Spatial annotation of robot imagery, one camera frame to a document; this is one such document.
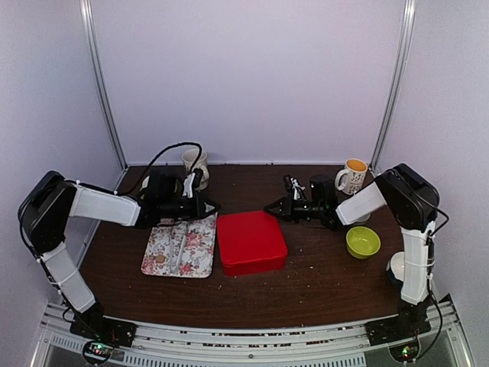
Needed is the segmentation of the metal tongs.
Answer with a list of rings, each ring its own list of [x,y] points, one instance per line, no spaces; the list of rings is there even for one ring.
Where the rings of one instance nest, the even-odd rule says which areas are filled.
[[[170,250],[171,250],[170,274],[176,274],[178,267],[180,266],[183,257],[183,250],[186,245],[188,231],[189,231],[188,222],[180,223],[177,226],[177,229],[174,231],[176,235],[170,245]]]

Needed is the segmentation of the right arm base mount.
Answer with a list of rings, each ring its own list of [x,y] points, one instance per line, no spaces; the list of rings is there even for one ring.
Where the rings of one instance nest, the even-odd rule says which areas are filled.
[[[415,362],[422,354],[420,336],[432,330],[427,318],[430,298],[417,305],[400,300],[397,315],[364,325],[371,346],[392,344],[390,355],[396,362]]]

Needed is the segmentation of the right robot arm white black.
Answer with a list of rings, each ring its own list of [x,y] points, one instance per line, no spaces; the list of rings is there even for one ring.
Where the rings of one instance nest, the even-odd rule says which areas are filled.
[[[435,262],[433,239],[439,215],[437,189],[406,164],[377,175],[366,187],[338,201],[340,180],[324,174],[310,178],[311,195],[290,175],[283,176],[286,196],[266,205],[264,212],[285,222],[317,219],[337,231],[386,206],[400,227],[403,239],[403,278],[398,315],[391,329],[408,337],[426,319]]]

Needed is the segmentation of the red box lid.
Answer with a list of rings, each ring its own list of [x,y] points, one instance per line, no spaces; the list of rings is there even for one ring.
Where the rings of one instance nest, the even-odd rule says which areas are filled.
[[[225,266],[262,265],[288,255],[279,222],[264,211],[220,216],[216,228]]]

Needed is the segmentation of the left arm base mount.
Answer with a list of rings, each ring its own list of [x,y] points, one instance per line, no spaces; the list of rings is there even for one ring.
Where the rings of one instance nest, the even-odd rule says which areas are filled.
[[[78,311],[67,299],[67,310],[73,313],[70,332],[87,339],[82,347],[82,357],[89,365],[106,363],[119,347],[131,347],[137,331],[135,323],[105,316],[102,304],[95,303],[88,310]]]

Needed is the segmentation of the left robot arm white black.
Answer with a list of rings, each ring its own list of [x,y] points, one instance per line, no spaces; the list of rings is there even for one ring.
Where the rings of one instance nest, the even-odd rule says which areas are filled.
[[[48,171],[18,207],[24,245],[93,339],[105,338],[110,324],[73,259],[70,236],[82,222],[151,229],[213,216],[221,206],[200,190],[202,175],[199,168],[181,177],[161,167],[142,174],[132,188],[121,192]]]

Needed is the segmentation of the red box base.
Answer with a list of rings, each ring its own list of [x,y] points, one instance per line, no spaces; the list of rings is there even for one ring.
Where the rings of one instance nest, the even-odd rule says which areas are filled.
[[[286,260],[286,257],[279,257],[234,264],[222,261],[222,267],[226,276],[237,277],[280,270],[285,266]]]

